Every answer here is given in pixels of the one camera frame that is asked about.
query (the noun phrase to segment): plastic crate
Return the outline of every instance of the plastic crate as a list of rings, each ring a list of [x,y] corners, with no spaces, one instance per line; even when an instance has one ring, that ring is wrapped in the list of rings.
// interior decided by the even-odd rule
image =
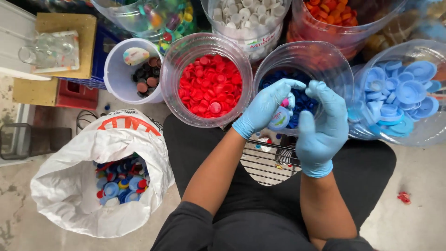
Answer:
[[[83,84],[89,87],[104,89],[104,65],[107,59],[108,52],[104,51],[104,41],[108,38],[111,42],[117,44],[121,42],[119,38],[110,33],[104,27],[100,25],[96,28],[95,48],[93,52],[93,67],[91,69],[90,79],[73,79],[73,78],[60,78],[63,80],[71,81],[78,84]]]

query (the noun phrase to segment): black cable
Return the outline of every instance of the black cable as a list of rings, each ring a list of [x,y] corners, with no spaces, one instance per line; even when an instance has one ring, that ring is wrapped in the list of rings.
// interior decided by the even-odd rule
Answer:
[[[94,113],[92,113],[91,111],[88,111],[88,110],[82,110],[82,111],[80,111],[79,114],[78,114],[78,116],[77,116],[77,118],[76,118],[76,135],[79,134],[79,132],[78,132],[79,129],[80,129],[80,130],[83,130],[83,129],[84,129],[84,128],[79,124],[79,121],[83,120],[83,121],[87,121],[88,123],[91,123],[90,120],[87,120],[87,119],[85,119],[85,118],[82,118],[82,117],[84,117],[84,116],[93,116],[95,119],[98,119],[98,116],[96,116],[96,115],[95,115]]]

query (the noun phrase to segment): person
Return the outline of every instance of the person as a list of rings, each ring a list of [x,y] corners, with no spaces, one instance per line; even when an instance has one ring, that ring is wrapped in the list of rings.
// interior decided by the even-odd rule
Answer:
[[[396,157],[384,142],[347,140],[345,100],[325,83],[312,80],[305,90],[323,112],[317,123],[312,113],[300,113],[301,172],[264,186],[240,163],[246,140],[267,126],[291,88],[306,85],[281,79],[260,91],[226,134],[166,118],[164,137],[182,200],[151,250],[373,250],[358,232]]]

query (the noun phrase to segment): wire rack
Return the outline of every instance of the wire rack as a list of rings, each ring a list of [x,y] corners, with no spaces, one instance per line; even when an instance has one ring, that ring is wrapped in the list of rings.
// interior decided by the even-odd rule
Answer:
[[[256,145],[267,146],[270,147],[271,150],[265,152],[261,149],[256,149]],[[244,156],[242,156],[240,161],[251,177],[257,182],[262,185],[275,185],[301,170],[300,165],[286,161],[276,161],[276,158],[278,157],[286,157],[289,158],[290,161],[291,159],[294,159],[299,163],[299,158],[288,157],[283,154],[281,155],[279,154],[279,150],[295,151],[293,148],[249,139],[243,150]]]

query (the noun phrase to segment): hand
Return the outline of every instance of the hand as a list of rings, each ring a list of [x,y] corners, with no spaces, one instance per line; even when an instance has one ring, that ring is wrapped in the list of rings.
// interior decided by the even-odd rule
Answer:
[[[300,113],[296,155],[307,176],[322,178],[331,172],[331,159],[347,141],[347,108],[345,100],[322,81],[310,81],[305,93],[319,101],[323,112],[316,125],[311,112]]]
[[[290,114],[296,103],[291,88],[303,90],[306,85],[294,79],[281,79],[267,88],[261,90],[243,115],[232,124],[243,138],[249,139],[251,135],[265,128],[271,121],[274,112],[285,98],[288,98]]]

